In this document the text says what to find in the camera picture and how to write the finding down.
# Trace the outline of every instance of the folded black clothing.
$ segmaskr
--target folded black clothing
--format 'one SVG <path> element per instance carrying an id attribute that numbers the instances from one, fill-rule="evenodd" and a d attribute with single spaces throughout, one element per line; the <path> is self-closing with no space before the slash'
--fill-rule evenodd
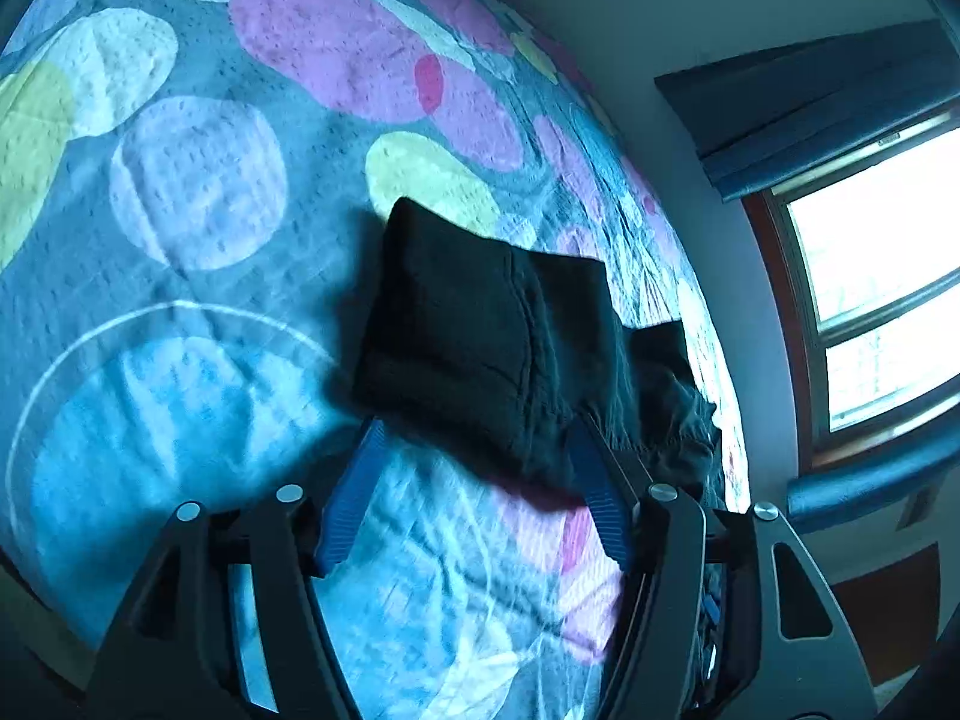
<path id="1" fill-rule="evenodd" d="M 410 199 L 387 222 L 353 387 L 376 413 L 564 490 L 576 485 L 563 434 L 583 413 L 656 481 L 722 507 L 716 407 L 680 322 L 625 328 L 603 263 L 488 240 Z"/>

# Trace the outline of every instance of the metal screw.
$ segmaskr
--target metal screw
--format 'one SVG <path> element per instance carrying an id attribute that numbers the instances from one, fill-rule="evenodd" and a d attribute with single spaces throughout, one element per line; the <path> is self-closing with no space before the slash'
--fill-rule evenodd
<path id="1" fill-rule="evenodd" d="M 277 500 L 280 503 L 294 503 L 304 497 L 304 488 L 300 485 L 284 485 L 277 490 Z"/>
<path id="2" fill-rule="evenodd" d="M 670 501 L 677 500 L 677 490 L 674 490 L 670 485 L 664 485 L 662 482 L 658 482 L 656 485 L 650 485 L 647 493 L 650 493 L 650 497 L 655 501 L 661 503 L 669 503 Z"/>
<path id="3" fill-rule="evenodd" d="M 757 519 L 762 519 L 764 522 L 773 522 L 779 517 L 779 509 L 772 503 L 763 501 L 754 504 L 754 514 Z"/>
<path id="4" fill-rule="evenodd" d="M 189 503 L 182 503 L 176 509 L 176 519 L 179 519 L 180 522 L 190 522 L 193 519 L 196 519 L 200 515 L 200 504 L 190 501 Z"/>

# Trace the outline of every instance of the window frame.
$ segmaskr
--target window frame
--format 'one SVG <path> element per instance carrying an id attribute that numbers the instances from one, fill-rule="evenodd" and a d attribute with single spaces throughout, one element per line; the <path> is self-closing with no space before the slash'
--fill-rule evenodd
<path id="1" fill-rule="evenodd" d="M 870 332 L 960 285 L 960 268 L 913 293 L 901 295 L 886 306 L 872 308 L 860 316 L 848 315 L 846 320 L 842 314 L 821 327 L 803 245 L 789 205 L 957 128 L 960 128 L 960 105 L 953 101 L 898 124 L 867 146 L 853 148 L 795 178 L 743 199 L 784 330 L 797 412 L 800 475 L 855 461 L 882 443 L 960 405 L 960 375 L 957 375 L 871 418 L 835 431 L 829 429 L 827 348 Z"/>

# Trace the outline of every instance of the bedding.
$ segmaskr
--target bedding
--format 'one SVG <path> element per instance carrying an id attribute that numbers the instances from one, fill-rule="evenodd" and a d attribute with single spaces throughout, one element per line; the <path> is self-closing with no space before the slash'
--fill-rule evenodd
<path id="1" fill-rule="evenodd" d="M 170 512 L 349 445 L 383 221 L 593 257 L 683 319 L 749 503 L 688 260 L 570 55 L 503 0 L 35 0 L 0 57 L 0 546 L 91 645 Z M 364 717 L 582 720 L 620 574 L 583 501 L 416 437 L 314 589 Z M 272 705 L 248 567 L 248 693 Z"/>

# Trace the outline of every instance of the white ring outline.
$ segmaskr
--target white ring outline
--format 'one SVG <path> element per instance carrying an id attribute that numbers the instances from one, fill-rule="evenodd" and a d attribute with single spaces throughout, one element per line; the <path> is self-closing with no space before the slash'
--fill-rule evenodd
<path id="1" fill-rule="evenodd" d="M 30 418 L 30 412 L 34 408 L 34 405 L 37 403 L 37 399 L 40 397 L 40 393 L 43 391 L 43 388 L 46 386 L 47 382 L 53 377 L 56 373 L 56 370 L 64 363 L 64 361 L 77 349 L 83 346 L 88 341 L 96 338 L 102 333 L 106 333 L 107 330 L 112 330 L 114 327 L 118 327 L 121 324 L 130 322 L 133 319 L 139 319 L 140 317 L 145 317 L 146 314 L 153 314 L 157 311 L 166 311 L 171 308 L 184 308 L 191 309 L 193 311 L 209 311 L 214 314 L 225 314 L 228 317 L 241 317 L 242 319 L 253 319 L 255 322 L 260 322 L 261 324 L 267 325 L 267 327 L 272 327 L 275 330 L 280 330 L 280 332 L 287 333 L 292 336 L 295 340 L 302 343 L 304 346 L 309 348 L 311 351 L 316 352 L 320 357 L 323 357 L 330 365 L 333 365 L 336 370 L 339 370 L 337 362 L 330 356 L 329 352 L 326 351 L 323 346 L 320 346 L 313 338 L 310 338 L 304 333 L 301 333 L 295 327 L 291 327 L 286 322 L 280 322 L 277 319 L 271 319 L 265 314 L 255 314 L 251 311 L 245 311 L 241 308 L 232 308 L 232 306 L 223 306 L 219 303 L 195 303 L 192 300 L 168 300 L 164 303 L 155 303 L 155 305 L 147 306 L 146 308 L 136 309 L 135 311 L 128 312 L 128 314 L 121 314 L 119 317 L 114 317 L 108 322 L 104 322 L 99 327 L 95 327 L 93 330 L 88 330 L 83 333 L 80 338 L 77 338 L 70 346 L 67 346 L 64 351 L 59 353 L 58 357 L 54 362 L 51 362 L 50 367 L 43 372 L 43 375 L 40 376 L 40 379 L 37 380 L 37 384 L 34 385 L 34 388 L 30 392 L 30 397 L 27 398 L 27 404 L 23 407 L 22 412 L 20 412 L 20 418 L 17 420 L 16 428 L 13 430 L 13 440 L 10 444 L 10 451 L 7 452 L 7 467 L 4 469 L 4 493 L 7 495 L 8 503 L 8 523 L 10 524 L 11 535 L 13 536 L 14 541 L 17 538 L 17 517 L 16 517 L 16 504 L 13 503 L 13 458 L 16 456 L 16 450 L 20 445 L 20 437 L 23 434 L 23 429 L 27 424 L 27 420 Z"/>

